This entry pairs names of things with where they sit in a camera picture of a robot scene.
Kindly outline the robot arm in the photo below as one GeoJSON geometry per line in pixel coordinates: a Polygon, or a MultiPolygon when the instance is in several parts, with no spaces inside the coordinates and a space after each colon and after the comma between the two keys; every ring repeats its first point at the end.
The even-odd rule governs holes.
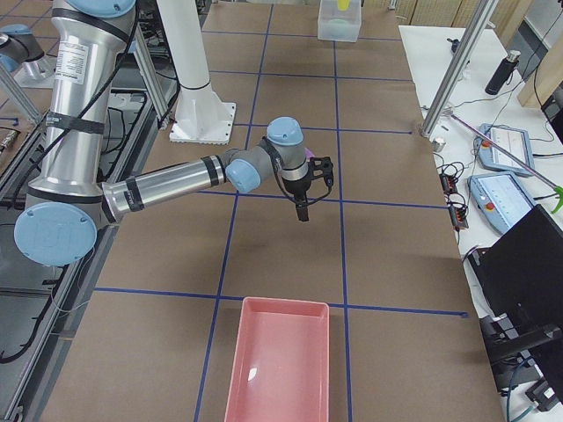
{"type": "Polygon", "coordinates": [[[224,183],[241,193],[275,178],[309,218],[313,162],[299,123],[280,117],[251,149],[227,149],[109,182],[124,151],[130,125],[112,136],[111,85],[129,50],[140,52],[140,9],[134,1],[56,1],[52,22],[60,34],[43,150],[18,188],[26,203],[14,224],[19,252],[44,266],[65,266],[84,257],[99,231],[128,213],[224,183]]]}

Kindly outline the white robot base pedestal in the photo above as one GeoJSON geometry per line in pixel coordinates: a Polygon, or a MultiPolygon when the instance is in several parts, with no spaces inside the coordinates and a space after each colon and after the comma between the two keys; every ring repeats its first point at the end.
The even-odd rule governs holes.
{"type": "Polygon", "coordinates": [[[159,10],[180,85],[170,139],[225,145],[237,106],[212,87],[195,2],[167,1],[159,10]]]}

